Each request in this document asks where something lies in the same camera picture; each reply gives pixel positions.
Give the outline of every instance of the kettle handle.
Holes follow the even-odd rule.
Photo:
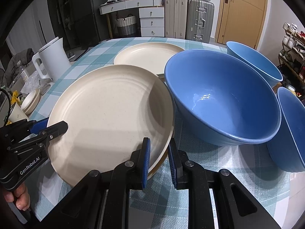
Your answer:
[[[47,72],[46,75],[42,74],[42,71],[40,70],[39,65],[38,65],[38,63],[37,63],[37,60],[38,60],[38,59],[41,59],[41,57],[40,57],[40,55],[39,55],[39,52],[37,52],[37,53],[32,57],[32,62],[33,62],[33,64],[34,64],[34,66],[35,66],[35,68],[36,68],[36,70],[37,70],[37,72],[38,72],[40,78],[42,78],[42,79],[47,79],[47,78],[51,79],[50,76],[49,76],[49,74],[48,74],[48,72]]]

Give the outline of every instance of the black refrigerator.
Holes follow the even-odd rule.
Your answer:
[[[76,34],[83,49],[96,46],[109,39],[105,15],[100,14],[100,5],[108,0],[70,0]]]

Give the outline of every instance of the blue bowl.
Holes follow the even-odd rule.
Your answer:
[[[227,42],[227,53],[254,68],[272,88],[283,81],[283,76],[278,68],[264,55],[251,47],[229,41]]]
[[[260,144],[281,124],[279,102],[269,84],[230,55],[188,50],[171,57],[165,80],[190,130],[218,146]]]
[[[279,132],[267,142],[270,156],[284,171],[305,171],[305,107],[286,88],[280,87],[277,97],[282,110],[282,122]]]

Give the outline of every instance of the table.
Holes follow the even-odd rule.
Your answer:
[[[181,39],[141,37],[109,40],[97,45],[75,62],[42,98],[30,118],[41,120],[48,117],[59,96],[76,79],[89,71],[112,65],[118,52],[145,42],[167,42],[185,50],[209,49],[226,53],[225,48]],[[275,166],[266,144],[236,147],[218,147],[208,144],[188,131],[178,112],[176,112],[174,137],[177,147],[186,151],[189,159],[196,161],[204,168],[213,171],[229,169],[279,225],[284,225],[290,201],[290,174]],[[42,220],[71,190],[71,187],[55,173],[49,161],[37,169],[26,180],[26,184],[31,197],[31,208],[39,220]],[[293,192],[295,200],[300,198],[300,190],[295,189]],[[213,212],[214,220],[217,221],[215,205]],[[169,162],[166,160],[148,181],[145,190],[131,191],[130,228],[180,229],[187,228],[187,224],[188,192],[187,190],[177,191],[173,188]]]

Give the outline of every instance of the gray suitcase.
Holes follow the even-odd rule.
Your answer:
[[[185,39],[188,0],[165,0],[164,31],[166,38]]]
[[[213,17],[213,3],[203,0],[189,0],[186,39],[209,43]]]

